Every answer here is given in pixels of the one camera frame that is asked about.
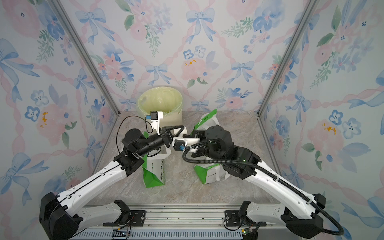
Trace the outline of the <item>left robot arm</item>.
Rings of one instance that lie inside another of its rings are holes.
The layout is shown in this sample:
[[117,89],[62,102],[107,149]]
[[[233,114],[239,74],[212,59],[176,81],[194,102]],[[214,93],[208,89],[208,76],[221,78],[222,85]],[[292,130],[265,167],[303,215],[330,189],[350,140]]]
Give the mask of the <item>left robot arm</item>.
[[85,205],[102,191],[130,176],[143,164],[148,153],[166,146],[174,138],[187,134],[183,125],[163,127],[157,134],[145,137],[131,129],[122,139],[123,150],[106,167],[80,184],[59,194],[42,197],[39,222],[50,240],[68,240],[81,231],[97,225],[126,226],[133,218],[131,209],[122,200],[86,208]]

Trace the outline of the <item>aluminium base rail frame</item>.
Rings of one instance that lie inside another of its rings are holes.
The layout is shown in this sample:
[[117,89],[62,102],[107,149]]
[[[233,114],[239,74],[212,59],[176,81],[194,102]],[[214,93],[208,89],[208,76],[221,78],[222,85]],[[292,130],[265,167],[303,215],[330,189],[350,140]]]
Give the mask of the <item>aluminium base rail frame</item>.
[[240,240],[275,239],[285,225],[267,223],[249,227],[238,224],[239,205],[133,205],[126,226],[89,227],[70,239],[93,240]]

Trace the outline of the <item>green white paper bag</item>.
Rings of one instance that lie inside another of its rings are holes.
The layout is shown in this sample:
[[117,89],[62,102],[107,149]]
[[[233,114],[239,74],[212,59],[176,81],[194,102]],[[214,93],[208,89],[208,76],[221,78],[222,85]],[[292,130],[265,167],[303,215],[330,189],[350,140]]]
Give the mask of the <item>green white paper bag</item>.
[[143,181],[146,188],[165,185],[164,160],[171,154],[171,149],[165,146],[159,147],[144,156]]
[[230,177],[221,164],[195,165],[194,171],[203,185],[223,182]]
[[214,127],[219,125],[219,121],[217,119],[217,109],[214,109],[208,114],[205,114],[201,117],[199,122],[194,126],[193,132],[198,130],[207,130],[210,127]]

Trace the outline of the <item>right aluminium corner post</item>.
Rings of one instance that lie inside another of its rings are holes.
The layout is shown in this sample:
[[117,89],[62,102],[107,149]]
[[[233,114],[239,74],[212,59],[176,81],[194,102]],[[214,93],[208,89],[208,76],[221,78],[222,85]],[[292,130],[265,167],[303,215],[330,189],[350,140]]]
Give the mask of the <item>right aluminium corner post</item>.
[[309,21],[311,20],[314,14],[317,4],[318,4],[318,1],[310,0],[308,1],[307,6],[304,8],[303,15],[299,21],[299,24],[297,25],[296,30],[294,31],[294,34],[292,35],[292,40],[287,45],[287,49],[283,54],[281,64],[278,67],[277,72],[274,75],[274,78],[272,79],[270,86],[267,88],[267,92],[263,99],[263,102],[257,111],[258,117],[261,117],[266,111],[268,102],[273,95],[274,89],[279,83],[280,77],[283,75],[283,72],[286,66],[289,65],[289,62],[291,61],[291,57],[293,56],[296,50],[296,47],[298,45],[300,38],[304,34],[305,28],[307,27]]

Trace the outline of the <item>left aluminium corner post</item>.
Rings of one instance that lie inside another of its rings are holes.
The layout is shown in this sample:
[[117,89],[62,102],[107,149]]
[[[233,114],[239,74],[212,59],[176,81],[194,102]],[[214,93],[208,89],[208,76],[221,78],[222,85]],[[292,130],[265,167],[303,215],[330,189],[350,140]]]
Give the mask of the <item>left aluminium corner post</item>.
[[79,34],[77,33],[72,21],[70,20],[68,14],[66,13],[62,3],[57,0],[48,1],[50,7],[52,8],[53,12],[58,17],[61,24],[63,24],[63,27],[65,31],[68,33],[69,37],[74,43],[75,48],[77,49],[78,53],[81,56],[81,59],[83,60],[85,66],[88,68],[89,72],[91,73],[92,77],[94,78],[96,84],[100,88],[101,93],[104,95],[104,97],[107,100],[107,103],[112,107],[112,110],[114,114],[119,116],[121,113],[118,109],[114,99],[112,98],[110,92],[107,89],[106,84],[101,79],[99,72],[95,66],[95,64],[92,61],[91,56],[89,55],[89,52],[87,51],[85,45],[81,41],[81,38]]

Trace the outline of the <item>aluminium corner post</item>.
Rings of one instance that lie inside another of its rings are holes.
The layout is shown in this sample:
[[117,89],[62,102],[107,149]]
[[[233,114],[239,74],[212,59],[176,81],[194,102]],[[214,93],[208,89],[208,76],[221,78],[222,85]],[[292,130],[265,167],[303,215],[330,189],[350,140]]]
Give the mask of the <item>aluminium corner post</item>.
[[101,93],[104,95],[104,97],[107,100],[107,103],[112,107],[112,110],[114,114],[119,116],[121,113],[118,109],[114,99],[112,98],[110,92],[107,89],[106,84],[101,79],[99,72],[95,66],[95,64],[92,61],[91,56],[89,55],[89,52],[87,51],[85,45],[81,41],[81,38],[79,34],[77,33],[72,21],[70,20],[68,14],[66,13],[62,3],[57,0],[48,1],[50,7],[52,8],[53,12],[58,17],[61,24],[63,24],[63,27],[65,31],[68,33],[69,37],[74,43],[75,48],[77,49],[78,53],[81,56],[81,59],[83,60],[85,66],[88,68],[89,72],[91,73],[92,77],[94,78],[96,84],[100,88]]
[[308,1],[307,6],[304,8],[303,15],[299,21],[299,24],[297,25],[296,30],[294,31],[294,34],[292,35],[292,40],[287,45],[287,49],[283,54],[281,64],[278,67],[277,72],[274,75],[274,78],[272,79],[270,86],[267,88],[267,92],[263,99],[263,102],[257,111],[258,117],[261,117],[266,111],[268,102],[273,95],[274,89],[279,83],[280,77],[283,75],[283,72],[286,66],[289,65],[289,62],[291,61],[291,57],[293,56],[296,50],[296,47],[298,45],[300,38],[304,34],[305,28],[307,27],[309,21],[311,20],[314,14],[317,4],[318,4],[318,1],[310,0]]

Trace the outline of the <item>cream plastic trash bin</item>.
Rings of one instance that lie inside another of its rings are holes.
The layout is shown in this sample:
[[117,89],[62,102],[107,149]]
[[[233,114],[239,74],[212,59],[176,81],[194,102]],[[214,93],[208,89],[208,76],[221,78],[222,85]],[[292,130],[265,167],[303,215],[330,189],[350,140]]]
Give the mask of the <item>cream plastic trash bin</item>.
[[137,112],[145,117],[151,112],[163,112],[160,127],[183,124],[183,96],[171,87],[156,87],[144,92],[137,100]]

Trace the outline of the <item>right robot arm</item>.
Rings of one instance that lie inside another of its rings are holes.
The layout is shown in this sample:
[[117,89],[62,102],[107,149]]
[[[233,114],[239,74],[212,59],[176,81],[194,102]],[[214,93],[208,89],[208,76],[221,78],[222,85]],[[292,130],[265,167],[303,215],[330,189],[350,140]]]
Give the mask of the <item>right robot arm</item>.
[[230,176],[245,180],[263,189],[278,204],[256,204],[244,201],[238,210],[238,224],[249,227],[267,223],[282,224],[293,234],[311,239],[323,233],[324,220],[319,215],[324,208],[322,195],[306,194],[286,182],[251,150],[236,146],[230,132],[216,125],[207,130],[186,134],[183,128],[171,131],[175,150],[194,164],[220,164]]

